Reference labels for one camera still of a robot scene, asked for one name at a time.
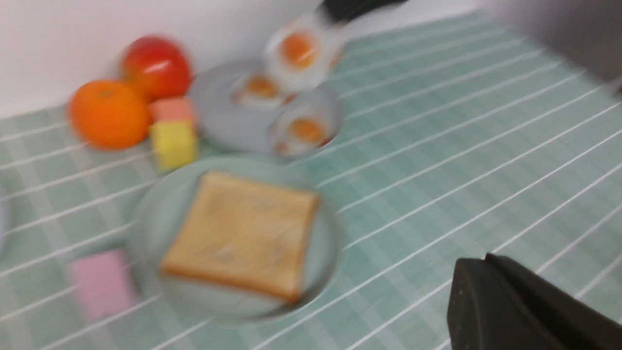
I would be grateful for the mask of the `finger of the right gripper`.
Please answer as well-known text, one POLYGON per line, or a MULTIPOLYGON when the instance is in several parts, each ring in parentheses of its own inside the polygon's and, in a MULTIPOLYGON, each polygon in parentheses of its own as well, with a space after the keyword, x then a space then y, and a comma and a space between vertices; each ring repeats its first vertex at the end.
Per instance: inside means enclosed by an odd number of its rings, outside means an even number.
POLYGON ((400 6, 406 0, 323 0, 321 11, 332 23, 348 23, 375 10, 400 6))

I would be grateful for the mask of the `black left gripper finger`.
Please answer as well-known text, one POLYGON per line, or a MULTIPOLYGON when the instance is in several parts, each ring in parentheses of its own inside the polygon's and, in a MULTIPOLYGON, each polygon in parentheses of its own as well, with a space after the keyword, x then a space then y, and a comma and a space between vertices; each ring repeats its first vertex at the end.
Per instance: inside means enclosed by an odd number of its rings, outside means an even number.
POLYGON ((619 350, 620 324, 507 256, 455 262, 447 312, 454 350, 619 350))

